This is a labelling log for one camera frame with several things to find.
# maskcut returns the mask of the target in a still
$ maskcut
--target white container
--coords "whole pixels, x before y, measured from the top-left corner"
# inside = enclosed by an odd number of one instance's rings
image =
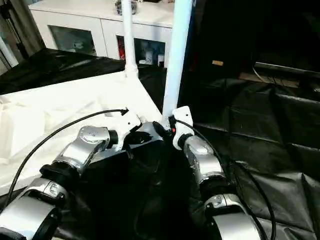
[[[44,133],[45,114],[43,111],[24,106],[2,109],[0,116],[0,159],[2,163]]]

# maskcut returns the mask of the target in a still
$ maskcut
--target black plastic sheet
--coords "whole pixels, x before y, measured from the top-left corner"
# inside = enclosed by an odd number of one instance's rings
[[[1,76],[0,93],[123,68],[121,61],[46,49]],[[161,109],[166,71],[139,66],[139,78]],[[278,240],[320,239],[318,99],[314,92],[274,84],[211,80],[194,73],[183,77],[180,105],[190,106],[194,125],[224,161],[242,163],[261,184],[275,213]],[[133,160],[120,154],[90,165],[56,235],[70,240],[208,239],[203,203],[182,153],[156,141],[133,155]],[[267,207],[253,183],[237,174],[241,194],[270,236]]]

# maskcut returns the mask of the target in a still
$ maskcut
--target white vertical tube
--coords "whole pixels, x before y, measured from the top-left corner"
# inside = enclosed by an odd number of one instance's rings
[[[136,64],[135,42],[132,32],[131,0],[121,0],[121,7],[124,28],[125,73],[127,77],[137,77],[138,67]]]
[[[5,42],[3,41],[2,37],[0,36],[0,50],[3,53],[5,59],[8,61],[10,66],[13,68],[14,66],[18,65],[18,61],[13,54],[13,52],[7,47]]]
[[[193,1],[194,0],[175,0],[174,4],[171,47],[162,111],[162,117],[164,119],[172,115],[172,111],[177,108],[178,104]]]

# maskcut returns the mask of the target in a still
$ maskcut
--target glass cabinet door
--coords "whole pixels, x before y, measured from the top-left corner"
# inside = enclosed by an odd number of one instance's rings
[[[97,56],[91,32],[62,26],[49,26],[59,50]]]
[[[121,21],[101,21],[108,57],[125,60],[124,28]],[[167,67],[172,28],[132,24],[137,63]]]
[[[99,18],[32,9],[31,14],[48,49],[108,56]]]
[[[123,36],[116,36],[120,60],[126,60],[125,40]],[[134,52],[137,64],[165,66],[166,43],[134,38]]]

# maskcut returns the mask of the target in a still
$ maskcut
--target black cable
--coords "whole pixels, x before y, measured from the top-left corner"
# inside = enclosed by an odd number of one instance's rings
[[[218,151],[214,148],[214,146],[210,143],[210,141],[200,132],[198,131],[197,129],[195,129],[193,126],[191,126],[190,124],[184,122],[184,121],[181,121],[181,120],[178,120],[176,119],[175,120],[177,123],[181,123],[185,126],[187,126],[188,128],[192,129],[197,135],[199,135],[214,151],[216,157],[219,159],[219,161],[221,161],[221,157],[219,156],[219,153]],[[275,218],[275,213],[274,213],[274,210],[270,204],[270,201],[268,199],[268,197],[266,196],[265,192],[263,191],[263,189],[261,188],[260,184],[257,182],[257,180],[252,176],[252,174],[244,167],[242,166],[240,163],[234,161],[234,160],[231,160],[230,161],[235,164],[238,168],[240,168],[249,178],[250,180],[253,182],[253,184],[256,186],[256,188],[258,189],[259,193],[261,194],[267,208],[268,208],[268,211],[269,211],[269,214],[270,214],[270,219],[271,219],[271,237],[270,237],[270,240],[275,240],[276,239],[276,235],[277,235],[277,226],[276,226],[276,218]],[[254,214],[252,213],[252,218],[253,220],[255,221],[255,218],[256,216],[254,216]]]
[[[24,169],[26,163],[28,162],[28,160],[31,158],[31,156],[43,145],[45,144],[46,141],[48,141],[50,138],[52,138],[53,136],[55,136],[56,134],[58,134],[59,132],[61,132],[62,130],[74,125],[74,124],[77,124],[83,120],[86,120],[86,119],[89,119],[89,118],[92,118],[94,116],[97,116],[97,115],[100,115],[100,114],[107,114],[107,113],[116,113],[116,112],[120,112],[122,115],[125,114],[128,110],[123,110],[123,109],[113,109],[113,110],[103,110],[103,111],[98,111],[98,112],[95,112],[95,113],[92,113],[90,115],[87,115],[87,116],[84,116],[84,117],[81,117],[75,121],[72,121],[60,128],[58,128],[57,130],[55,130],[54,132],[52,132],[50,135],[48,135],[45,139],[43,139],[40,143],[38,143],[34,149],[31,150],[31,152],[25,157],[25,159],[22,161],[21,165],[19,166],[14,178],[13,178],[13,181],[11,183],[11,186],[10,186],[10,189],[9,189],[9,192],[6,196],[6,199],[5,199],[5,204],[4,204],[4,208],[6,206],[9,205],[10,201],[11,201],[11,198],[12,198],[12,194],[14,192],[14,189],[15,189],[15,186],[17,184],[17,181],[18,181],[18,178],[22,172],[22,170]]]

